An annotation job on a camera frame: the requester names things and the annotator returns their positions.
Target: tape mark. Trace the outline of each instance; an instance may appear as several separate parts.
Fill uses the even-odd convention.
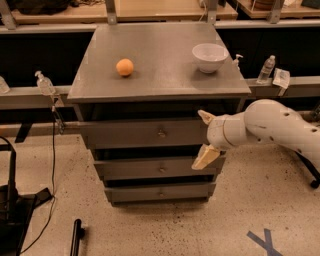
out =
[[[254,242],[260,245],[263,249],[267,251],[268,256],[282,256],[276,249],[273,248],[271,231],[269,229],[264,229],[265,240],[263,241],[260,237],[253,234],[251,231],[248,232],[247,236],[251,238]]]

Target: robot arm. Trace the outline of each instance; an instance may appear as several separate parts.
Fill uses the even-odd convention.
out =
[[[273,100],[258,100],[239,114],[215,117],[200,110],[208,125],[209,146],[203,145],[192,165],[200,170],[225,151],[244,144],[275,143],[292,149],[320,168],[320,129],[294,110]]]

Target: speckled floor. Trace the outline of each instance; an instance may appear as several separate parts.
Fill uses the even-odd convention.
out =
[[[51,189],[50,134],[51,128],[41,132],[32,128],[24,143],[14,144],[16,183],[22,195]],[[268,145],[228,151],[209,202],[112,207],[77,131],[57,135],[55,141],[57,200],[52,220],[23,255],[70,255],[77,218],[86,230],[81,256],[319,255],[320,189],[309,186],[311,175],[287,149]],[[0,184],[7,182],[7,156],[2,153],[0,157]],[[34,211],[24,248],[45,225],[50,205]],[[279,254],[271,254],[264,230],[271,231],[273,248]],[[248,232],[259,237],[266,249],[249,238]]]

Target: cable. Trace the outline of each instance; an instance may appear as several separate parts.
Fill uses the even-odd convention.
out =
[[[52,127],[52,176],[51,176],[51,182],[52,182],[52,204],[50,207],[50,212],[49,212],[49,217],[48,217],[48,221],[47,223],[44,225],[44,227],[42,228],[40,234],[38,235],[38,237],[26,248],[24,249],[22,252],[20,252],[20,255],[25,253],[27,250],[29,250],[31,248],[31,246],[33,246],[42,236],[43,232],[46,230],[47,226],[50,223],[51,217],[52,217],[52,210],[53,210],[53,206],[54,203],[56,201],[56,197],[55,197],[55,187],[54,187],[54,174],[55,174],[55,167],[56,167],[56,150],[55,150],[55,140],[54,140],[54,135],[55,135],[55,121],[53,121],[53,127]]]
[[[205,2],[205,1],[203,1],[203,5],[204,5],[204,12],[203,12],[202,16],[200,17],[199,21],[201,21],[201,20],[203,19],[204,15],[205,15],[206,12],[207,12],[207,5],[206,5],[206,2]]]
[[[236,12],[238,12],[238,8],[239,8],[239,1],[237,1],[237,4],[236,4],[236,8],[235,8]]]
[[[9,146],[12,147],[12,144],[10,143],[10,141],[8,141],[5,137],[0,136],[0,138],[3,139],[5,142],[7,142]]]

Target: bottle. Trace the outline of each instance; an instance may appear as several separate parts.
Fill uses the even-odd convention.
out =
[[[10,87],[6,83],[6,81],[3,79],[2,76],[0,76],[0,93],[7,93],[10,91]]]
[[[240,70],[240,68],[239,68],[239,58],[243,58],[243,56],[240,55],[240,54],[236,54],[236,58],[232,61],[232,63],[234,65],[237,65],[238,69]]]
[[[56,93],[51,80],[48,77],[45,77],[41,71],[37,71],[35,76],[38,77],[37,85],[42,93],[42,95],[50,96]]]
[[[258,84],[265,84],[268,81],[268,78],[276,64],[275,56],[271,55],[269,59],[264,62],[264,65],[260,71],[260,74],[257,79]]]

